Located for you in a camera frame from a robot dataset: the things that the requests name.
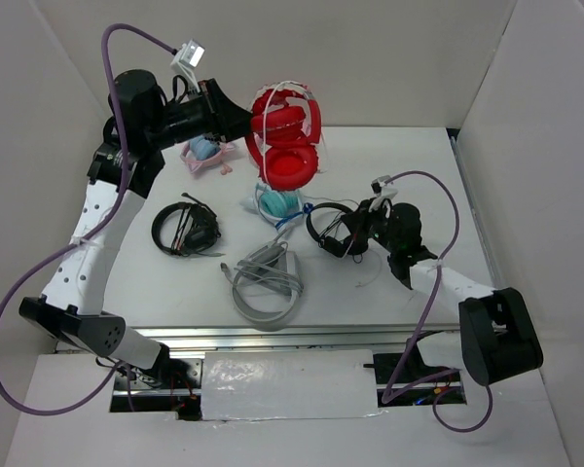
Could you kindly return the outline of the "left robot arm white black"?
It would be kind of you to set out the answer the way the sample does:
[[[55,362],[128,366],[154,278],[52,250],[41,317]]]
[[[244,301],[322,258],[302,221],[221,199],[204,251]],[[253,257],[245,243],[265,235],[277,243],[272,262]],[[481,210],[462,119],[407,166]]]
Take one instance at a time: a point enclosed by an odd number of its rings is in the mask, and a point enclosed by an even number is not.
[[[109,104],[113,116],[93,156],[68,250],[41,295],[24,298],[18,312],[59,341],[131,365],[146,385],[158,388],[186,367],[171,358],[167,345],[104,311],[111,269],[164,167],[163,150],[200,135],[220,142],[240,139],[251,131],[252,114],[213,79],[199,82],[185,102],[167,100],[155,76],[142,69],[112,79]]]

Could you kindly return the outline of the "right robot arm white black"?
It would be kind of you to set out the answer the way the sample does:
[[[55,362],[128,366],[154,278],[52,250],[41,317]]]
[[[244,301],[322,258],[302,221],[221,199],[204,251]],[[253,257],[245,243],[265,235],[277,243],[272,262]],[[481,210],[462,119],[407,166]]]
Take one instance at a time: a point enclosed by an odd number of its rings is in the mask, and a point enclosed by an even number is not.
[[[404,358],[409,377],[423,381],[438,367],[448,367],[465,370],[485,386],[542,366],[542,347],[523,295],[511,287],[494,289],[445,267],[423,244],[416,207],[367,199],[343,221],[355,246],[376,241],[387,251],[390,271],[402,285],[458,318],[454,335],[418,340],[418,348]]]

